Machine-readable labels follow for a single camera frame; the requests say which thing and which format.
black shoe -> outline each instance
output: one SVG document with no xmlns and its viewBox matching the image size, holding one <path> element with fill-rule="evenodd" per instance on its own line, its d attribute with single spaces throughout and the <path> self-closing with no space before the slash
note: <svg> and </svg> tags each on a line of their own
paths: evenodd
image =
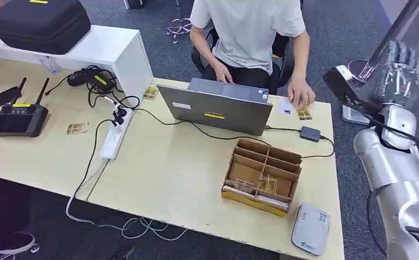
<svg viewBox="0 0 419 260">
<path fill-rule="evenodd" d="M 29 250 L 35 243 L 30 234 L 15 233 L 0 237 L 0 255 L 15 255 Z"/>
</svg>

white power strip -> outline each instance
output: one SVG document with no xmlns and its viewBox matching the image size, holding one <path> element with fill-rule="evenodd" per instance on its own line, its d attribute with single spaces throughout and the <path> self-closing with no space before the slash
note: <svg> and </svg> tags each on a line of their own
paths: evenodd
<svg viewBox="0 0 419 260">
<path fill-rule="evenodd" d="M 109 132 L 101 149 L 101 158 L 113 161 L 117 157 L 118 150 L 120 150 L 121 143 L 123 142 L 123 137 L 125 137 L 126 130 L 135 113 L 130 109 L 126 109 L 126 112 L 127 114 L 123 117 L 125 120 L 123 124 L 117 126 L 110 124 Z"/>
</svg>

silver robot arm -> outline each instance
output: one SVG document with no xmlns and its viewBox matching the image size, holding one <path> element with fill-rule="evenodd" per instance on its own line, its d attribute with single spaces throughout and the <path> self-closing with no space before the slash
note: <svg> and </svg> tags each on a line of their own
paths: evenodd
<svg viewBox="0 0 419 260">
<path fill-rule="evenodd" d="M 354 139 L 386 232 L 388 260 L 419 260 L 419 153 L 411 106 L 419 89 L 419 61 L 405 45 L 390 42 L 364 87 L 352 85 L 345 66 L 324 77 L 337 98 L 364 114 L 374 127 Z"/>
</svg>

black carrying case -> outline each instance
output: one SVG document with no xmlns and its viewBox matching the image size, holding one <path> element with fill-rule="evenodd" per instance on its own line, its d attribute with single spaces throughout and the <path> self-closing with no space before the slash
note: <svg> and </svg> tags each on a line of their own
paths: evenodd
<svg viewBox="0 0 419 260">
<path fill-rule="evenodd" d="M 90 28 L 79 0 L 12 0 L 0 7 L 0 39 L 13 48 L 65 54 Z"/>
</svg>

man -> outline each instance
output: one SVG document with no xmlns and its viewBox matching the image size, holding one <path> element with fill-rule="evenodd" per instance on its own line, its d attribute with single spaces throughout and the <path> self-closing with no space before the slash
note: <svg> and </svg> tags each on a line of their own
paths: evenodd
<svg viewBox="0 0 419 260">
<path fill-rule="evenodd" d="M 15 255 L 34 245 L 34 236 L 18 233 L 29 224 L 29 213 L 29 187 L 0 179 L 0 255 Z"/>
<path fill-rule="evenodd" d="M 203 28 L 212 20 L 219 34 L 212 52 Z M 294 72 L 288 97 L 296 108 L 314 101 L 305 80 L 310 37 L 300 0 L 195 0 L 190 39 L 208 61 L 202 78 L 267 88 L 276 33 L 294 40 Z"/>
</svg>

